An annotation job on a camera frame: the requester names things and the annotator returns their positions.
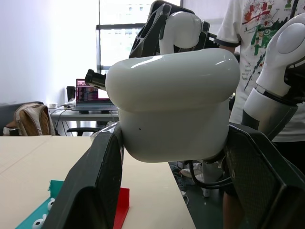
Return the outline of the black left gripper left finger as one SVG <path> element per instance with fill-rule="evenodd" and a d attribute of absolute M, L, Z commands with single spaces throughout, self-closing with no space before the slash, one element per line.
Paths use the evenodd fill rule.
<path fill-rule="evenodd" d="M 113 229 L 123 158 L 120 125 L 98 134 L 69 170 L 44 229 Z"/>

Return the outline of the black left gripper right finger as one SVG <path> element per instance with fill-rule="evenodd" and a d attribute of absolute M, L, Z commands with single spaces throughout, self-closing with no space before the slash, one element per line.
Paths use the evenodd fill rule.
<path fill-rule="evenodd" d="M 251 229 L 305 229 L 305 175 L 263 133 L 230 124 L 224 150 Z"/>

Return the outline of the lattice finger of the black right gripper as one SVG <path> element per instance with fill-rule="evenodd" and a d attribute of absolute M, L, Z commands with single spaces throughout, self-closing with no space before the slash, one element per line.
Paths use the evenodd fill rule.
<path fill-rule="evenodd" d="M 134 40 L 129 57 L 154 56 L 159 51 L 159 38 L 166 20 L 170 15 L 180 11 L 193 14 L 193 11 L 172 3 L 163 0 L 154 1 L 151 4 L 147 22 Z"/>

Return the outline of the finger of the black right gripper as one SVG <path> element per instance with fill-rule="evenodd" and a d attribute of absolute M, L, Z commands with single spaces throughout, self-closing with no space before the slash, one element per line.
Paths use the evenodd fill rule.
<path fill-rule="evenodd" d="M 85 83 L 87 86 L 101 89 L 104 91 L 106 91 L 105 81 L 106 81 L 106 74 L 96 73 L 92 69 L 89 69 L 85 76 Z"/>

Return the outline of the white earbuds charging case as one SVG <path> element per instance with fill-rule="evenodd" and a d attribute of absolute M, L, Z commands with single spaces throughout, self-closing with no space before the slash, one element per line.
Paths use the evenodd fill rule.
<path fill-rule="evenodd" d="M 131 58 L 106 74 L 123 142 L 142 162 L 210 159 L 223 149 L 240 68 L 227 50 Z"/>

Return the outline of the open grey laptop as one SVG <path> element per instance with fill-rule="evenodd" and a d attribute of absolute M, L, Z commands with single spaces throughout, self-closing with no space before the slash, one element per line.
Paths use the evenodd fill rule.
<path fill-rule="evenodd" d="M 113 111 L 117 107 L 102 89 L 87 86 L 84 79 L 76 79 L 76 105 L 74 111 Z"/>

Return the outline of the dark framed window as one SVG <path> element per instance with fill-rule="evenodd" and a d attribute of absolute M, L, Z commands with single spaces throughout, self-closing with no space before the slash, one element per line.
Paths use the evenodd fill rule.
<path fill-rule="evenodd" d="M 106 73 L 129 57 L 134 40 L 146 23 L 155 0 L 98 0 L 96 25 L 97 71 Z M 229 0 L 164 0 L 193 11 L 217 34 Z"/>

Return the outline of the red block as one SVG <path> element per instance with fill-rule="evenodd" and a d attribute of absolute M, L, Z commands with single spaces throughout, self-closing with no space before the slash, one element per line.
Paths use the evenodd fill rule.
<path fill-rule="evenodd" d="M 122 229 L 130 207 L 130 189 L 120 188 L 113 229 Z"/>

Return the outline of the grey office desk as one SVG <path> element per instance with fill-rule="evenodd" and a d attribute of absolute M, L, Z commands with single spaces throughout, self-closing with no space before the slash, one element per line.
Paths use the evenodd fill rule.
<path fill-rule="evenodd" d="M 51 120 L 54 124 L 56 134 L 61 136 L 77 136 L 76 132 L 66 132 L 70 128 L 96 127 L 102 129 L 109 121 L 119 121 L 116 111 L 90 111 L 87 114 L 81 114 L 80 112 L 72 109 L 58 107 L 54 109 L 50 108 L 49 115 L 51 116 Z M 89 136 L 90 134 L 92 133 L 83 133 L 84 136 Z"/>

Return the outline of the clear plastic bag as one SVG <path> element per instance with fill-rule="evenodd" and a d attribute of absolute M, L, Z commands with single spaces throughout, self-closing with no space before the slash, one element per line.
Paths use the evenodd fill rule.
<path fill-rule="evenodd" d="M 116 127 L 119 125 L 119 121 L 118 122 L 114 122 L 114 121 L 109 121 L 105 127 L 103 127 L 101 130 L 98 130 L 97 132 L 93 133 L 90 136 L 91 141 L 93 142 L 94 139 L 96 138 L 96 136 L 100 133 L 113 133 L 116 129 Z"/>

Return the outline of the black office chair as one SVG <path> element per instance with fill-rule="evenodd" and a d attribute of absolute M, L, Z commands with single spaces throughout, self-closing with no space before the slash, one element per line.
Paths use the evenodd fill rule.
<path fill-rule="evenodd" d="M 70 128 L 66 132 L 67 133 L 76 132 L 77 136 L 82 136 L 83 133 L 85 132 L 96 133 L 98 131 L 100 131 L 100 129 L 96 127 L 78 127 L 78 128 Z"/>

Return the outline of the person in white printed T-shirt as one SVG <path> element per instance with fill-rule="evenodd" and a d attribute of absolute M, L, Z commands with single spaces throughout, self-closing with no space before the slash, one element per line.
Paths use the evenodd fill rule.
<path fill-rule="evenodd" d="M 229 0 L 216 43 L 234 52 L 240 47 L 240 81 L 230 122 L 239 124 L 250 92 L 256 87 L 266 48 L 291 15 L 305 13 L 305 0 Z M 273 140 L 278 151 L 305 174 L 305 105 Z"/>

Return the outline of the teal plastic tray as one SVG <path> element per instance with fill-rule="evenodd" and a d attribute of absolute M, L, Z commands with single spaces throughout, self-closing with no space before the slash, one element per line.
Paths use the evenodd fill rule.
<path fill-rule="evenodd" d="M 51 198 L 56 199 L 61 187 L 63 185 L 63 181 L 59 180 L 51 180 L 49 184 L 49 197 L 40 204 L 21 224 L 19 224 L 15 229 L 31 229 L 34 221 L 37 219 L 42 218 L 43 214 L 49 214 L 49 211 L 47 210 L 47 204 Z"/>

